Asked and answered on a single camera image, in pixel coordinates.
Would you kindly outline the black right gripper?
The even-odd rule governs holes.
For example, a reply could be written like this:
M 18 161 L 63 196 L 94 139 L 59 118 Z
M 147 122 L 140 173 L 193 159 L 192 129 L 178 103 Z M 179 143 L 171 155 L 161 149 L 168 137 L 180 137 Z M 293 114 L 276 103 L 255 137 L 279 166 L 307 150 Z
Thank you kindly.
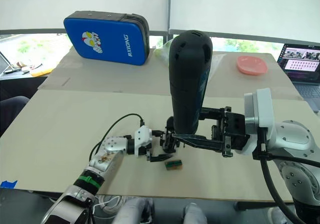
M 206 149 L 221 153 L 223 157 L 233 156 L 232 150 L 241 151 L 250 137 L 246 133 L 245 116 L 231 112 L 231 107 L 207 108 L 202 107 L 199 120 L 216 120 L 211 128 L 211 139 L 194 134 L 173 134 L 180 142 L 194 148 Z

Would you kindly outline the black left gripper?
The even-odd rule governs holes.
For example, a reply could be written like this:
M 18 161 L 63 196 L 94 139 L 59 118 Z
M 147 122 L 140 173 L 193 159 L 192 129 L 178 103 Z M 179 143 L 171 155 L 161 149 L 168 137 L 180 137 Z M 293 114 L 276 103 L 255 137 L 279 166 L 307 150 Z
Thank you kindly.
M 162 135 L 165 134 L 164 131 L 161 130 L 151 130 L 151 141 L 150 143 L 145 147 L 146 149 L 146 159 L 150 162 L 162 162 L 167 159 L 170 159 L 173 157 L 172 154 L 159 154 L 158 156 L 153 155 L 153 150 L 157 145 L 158 139 L 162 138 Z

